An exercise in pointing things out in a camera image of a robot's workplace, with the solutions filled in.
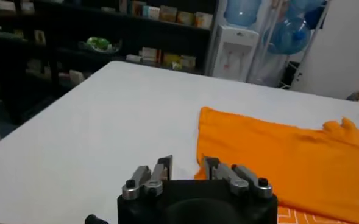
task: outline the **black screw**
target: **black screw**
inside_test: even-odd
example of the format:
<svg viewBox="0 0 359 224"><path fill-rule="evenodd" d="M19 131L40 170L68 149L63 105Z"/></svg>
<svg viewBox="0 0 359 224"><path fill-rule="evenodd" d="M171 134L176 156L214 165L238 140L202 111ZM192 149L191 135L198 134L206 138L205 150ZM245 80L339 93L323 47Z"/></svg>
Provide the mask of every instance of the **black screw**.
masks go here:
<svg viewBox="0 0 359 224"><path fill-rule="evenodd" d="M266 179L266 178L259 178L259 180L258 180L258 185L260 186L260 187L267 187L267 186L269 186L269 181Z"/></svg>
<svg viewBox="0 0 359 224"><path fill-rule="evenodd" d="M86 220L84 221L85 224L108 224L105 220L102 220L95 215L87 216Z"/></svg>
<svg viewBox="0 0 359 224"><path fill-rule="evenodd" d="M126 181L126 188L134 188L136 186L136 181L133 179Z"/></svg>
<svg viewBox="0 0 359 224"><path fill-rule="evenodd" d="M156 197L156 195L157 195L157 191L156 191L155 188L148 189L148 191L147 191L147 196L148 197Z"/></svg>

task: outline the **dark shelf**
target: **dark shelf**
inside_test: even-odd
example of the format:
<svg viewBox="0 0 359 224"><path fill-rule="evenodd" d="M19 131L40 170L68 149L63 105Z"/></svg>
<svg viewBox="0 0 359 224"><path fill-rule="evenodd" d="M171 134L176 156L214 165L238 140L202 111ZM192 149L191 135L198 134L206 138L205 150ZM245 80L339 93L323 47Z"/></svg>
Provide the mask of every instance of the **dark shelf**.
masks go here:
<svg viewBox="0 0 359 224"><path fill-rule="evenodd" d="M45 0L37 0L34 4L37 12L53 17L50 29L57 37L75 40L83 37L82 41L92 36L122 40L122 56L138 54L142 47L195 56L197 68L204 70L210 30L79 5Z"/></svg>
<svg viewBox="0 0 359 224"><path fill-rule="evenodd" d="M56 12L59 15L62 15L63 13L69 13L71 15L73 14L83 14L83 15L88 15L88 16L84 16L84 17L88 17L88 20L91 20L91 17L95 17L98 16L102 19L105 19L107 24L110 24L111 21L115 21L115 22L120 22L120 21L125 21L126 24L128 23L149 23L147 26L161 26L162 28L169 28L172 27L174 29L181 29L183 30L189 30L191 32L199 32L199 33L203 33L208 35L210 33L210 30L208 29L203 29L203 28L199 28L196 26L188 26L188 25L184 25L184 24L180 24L180 23L172 23L172 22L167 22L167 21L162 21L162 20L157 20L157 19L150 19L150 18L145 18L142 16L133 16L133 15L128 15L128 14L124 14L124 13L119 13L119 12L106 12L106 11L102 11L101 9L97 9L97 8L92 8L92 7L84 7L82 5L74 5L74 4L59 4L59 3L54 3L51 1L46 1L46 0L36 0L34 2L35 4L35 8L36 10L42 10L43 12L52 12L52 10L56 10ZM80 20L81 18L79 17L74 17L71 15L67 15L67 18L72 19L72 18L77 18L78 21L85 21L86 18Z"/></svg>
<svg viewBox="0 0 359 224"><path fill-rule="evenodd" d="M0 37L0 51L2 54L9 54L17 52L19 57L39 57L41 59L48 59L46 53L46 46L36 44L34 42L23 39L10 39Z"/></svg>

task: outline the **plastic bottle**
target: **plastic bottle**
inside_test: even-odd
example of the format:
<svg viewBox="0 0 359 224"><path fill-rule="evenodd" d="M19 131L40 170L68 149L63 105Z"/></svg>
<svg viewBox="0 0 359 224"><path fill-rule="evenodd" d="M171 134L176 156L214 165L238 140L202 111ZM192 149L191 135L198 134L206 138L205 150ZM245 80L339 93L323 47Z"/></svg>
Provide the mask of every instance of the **plastic bottle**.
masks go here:
<svg viewBox="0 0 359 224"><path fill-rule="evenodd" d="M264 42L270 31L264 36ZM273 54L296 54L307 47L311 31L305 20L300 17L287 18L275 26L268 52Z"/></svg>
<svg viewBox="0 0 359 224"><path fill-rule="evenodd" d="M296 17L322 6L325 0L291 0L286 17Z"/></svg>
<svg viewBox="0 0 359 224"><path fill-rule="evenodd" d="M227 0L224 17L228 23L249 27L257 21L262 0Z"/></svg>

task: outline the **orange cloth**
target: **orange cloth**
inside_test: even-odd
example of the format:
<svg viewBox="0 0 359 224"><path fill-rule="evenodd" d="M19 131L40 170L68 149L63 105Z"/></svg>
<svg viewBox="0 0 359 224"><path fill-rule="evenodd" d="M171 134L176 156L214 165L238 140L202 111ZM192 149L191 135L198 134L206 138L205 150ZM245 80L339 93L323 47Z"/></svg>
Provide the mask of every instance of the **orange cloth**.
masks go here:
<svg viewBox="0 0 359 224"><path fill-rule="evenodd" d="M203 108L198 179L204 156L268 178L281 205L359 223L359 129L346 118L314 131Z"/></svg>

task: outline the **shelf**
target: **shelf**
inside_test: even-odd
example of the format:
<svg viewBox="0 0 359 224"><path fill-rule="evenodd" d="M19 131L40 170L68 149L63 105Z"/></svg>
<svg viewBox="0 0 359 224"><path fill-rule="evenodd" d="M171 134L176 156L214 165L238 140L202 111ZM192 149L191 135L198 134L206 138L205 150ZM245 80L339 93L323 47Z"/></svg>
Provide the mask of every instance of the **shelf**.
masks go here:
<svg viewBox="0 0 359 224"><path fill-rule="evenodd" d="M38 13L56 15L50 27L56 36L75 40L92 36L122 40L122 55L136 54L135 49L151 47L173 54L192 55L197 57L199 65L204 64L210 30L46 0L37 0L34 4Z"/></svg>
<svg viewBox="0 0 359 224"><path fill-rule="evenodd" d="M66 48L58 48L56 50L56 53L59 54L57 58L60 61L65 61L68 63L71 62L71 64L75 65L76 66L76 68L74 68L75 70L80 69L80 70L86 71L86 70L88 70L86 68L89 67L87 64L102 65L102 66L98 66L96 68L98 70L100 67L103 67L104 65L106 65L107 63L109 63L111 61L124 61L124 62L137 64L137 65L144 65L144 66L162 68L162 69L167 69L167 70L172 70L172 71L187 72L187 73L196 74L196 75L203 75L203 72L198 69L182 68L182 70L173 70L170 67L166 67L166 66L163 66L158 63L152 63L152 62L146 62L146 61L138 63L138 62L133 62L133 61L127 61L126 58L122 57L122 56L100 55L100 54L95 54L94 52L74 51L74 50L66 49Z"/></svg>
<svg viewBox="0 0 359 224"><path fill-rule="evenodd" d="M18 53L16 55L18 57L38 56L42 59L48 58L45 45L36 44L25 39L0 37L0 51L3 51L3 54Z"/></svg>
<svg viewBox="0 0 359 224"><path fill-rule="evenodd" d="M162 28L172 27L175 29L180 29L182 31L189 30L192 32L199 32L207 35L210 34L210 30L195 27L195 26L188 26L184 24L172 23L172 22L167 22L157 19L150 19L142 16L133 16L119 12L106 12L100 9L96 9L92 7L84 7L81 5L64 4L64 3L59 4L46 0L37 0L34 2L34 4L37 11L42 10L42 12L56 12L56 14L58 15L66 15L67 18L70 19L76 18L78 21L88 19L88 20L92 20L90 22L93 22L94 19L98 17L104 19L103 21L106 21L105 25L110 24L111 21L120 20L126 22L126 24L131 22L133 26L135 23L142 23L142 24L149 23L148 26L155 25L155 26L161 26ZM83 17L77 16L76 14L86 14L88 16L84 16L83 19ZM124 24L116 24L114 29L118 26L124 26Z"/></svg>
<svg viewBox="0 0 359 224"><path fill-rule="evenodd" d="M128 62L128 63L136 64L136 65L144 65L144 66L148 66L148 67L161 68L161 69L170 70L170 71L187 72L187 73L194 74L194 75L204 75L204 73L201 70L197 70L197 69L182 68L181 70L174 70L168 66L163 66L158 63L150 63L150 62L145 62L145 61L143 61L143 62L127 61L127 60L125 60L125 58L122 60L118 60L118 61L124 61L124 62Z"/></svg>

